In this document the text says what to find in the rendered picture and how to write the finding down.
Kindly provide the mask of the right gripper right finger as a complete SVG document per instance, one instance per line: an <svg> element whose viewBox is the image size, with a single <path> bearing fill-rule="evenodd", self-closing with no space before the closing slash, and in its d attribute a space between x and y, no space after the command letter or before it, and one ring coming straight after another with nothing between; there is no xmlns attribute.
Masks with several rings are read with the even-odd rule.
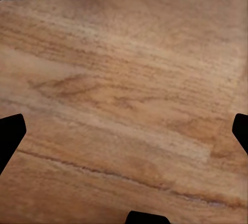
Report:
<svg viewBox="0 0 248 224"><path fill-rule="evenodd" d="M248 115L236 114L232 132L248 154Z"/></svg>

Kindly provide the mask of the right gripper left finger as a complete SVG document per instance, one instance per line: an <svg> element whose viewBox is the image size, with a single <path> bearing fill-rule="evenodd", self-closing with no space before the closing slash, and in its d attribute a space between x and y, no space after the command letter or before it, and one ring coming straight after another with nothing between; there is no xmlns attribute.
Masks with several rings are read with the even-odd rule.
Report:
<svg viewBox="0 0 248 224"><path fill-rule="evenodd" d="M0 119L0 174L26 134L22 114Z"/></svg>

